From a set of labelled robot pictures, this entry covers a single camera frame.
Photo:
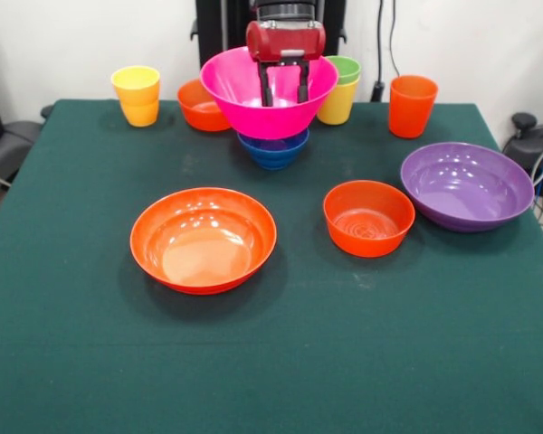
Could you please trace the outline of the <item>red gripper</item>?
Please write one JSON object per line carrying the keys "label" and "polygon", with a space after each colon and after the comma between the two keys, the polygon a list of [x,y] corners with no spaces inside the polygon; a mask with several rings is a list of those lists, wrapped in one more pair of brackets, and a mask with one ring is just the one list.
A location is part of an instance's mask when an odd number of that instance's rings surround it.
{"label": "red gripper", "polygon": [[267,69],[269,63],[286,59],[300,68],[298,103],[309,100],[310,63],[317,60],[326,45],[326,33],[318,21],[251,21],[246,29],[246,43],[251,57],[257,61],[263,107],[273,105]]}

